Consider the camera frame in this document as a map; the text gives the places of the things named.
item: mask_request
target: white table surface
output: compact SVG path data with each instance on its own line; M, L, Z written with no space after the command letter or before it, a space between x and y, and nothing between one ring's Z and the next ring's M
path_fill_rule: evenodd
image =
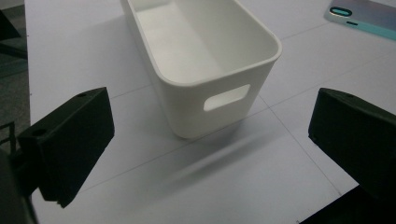
M357 186L307 137L318 89L396 114L396 41L323 18L329 0L241 0L283 54L248 116L175 137L119 0L25 1L31 119L106 86L116 135L65 209L33 195L41 224L298 223Z

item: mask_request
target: white plastic bin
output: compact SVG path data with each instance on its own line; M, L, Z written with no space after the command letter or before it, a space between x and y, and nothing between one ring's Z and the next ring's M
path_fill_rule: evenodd
M194 138L242 119L280 41L234 0L121 0L175 134Z

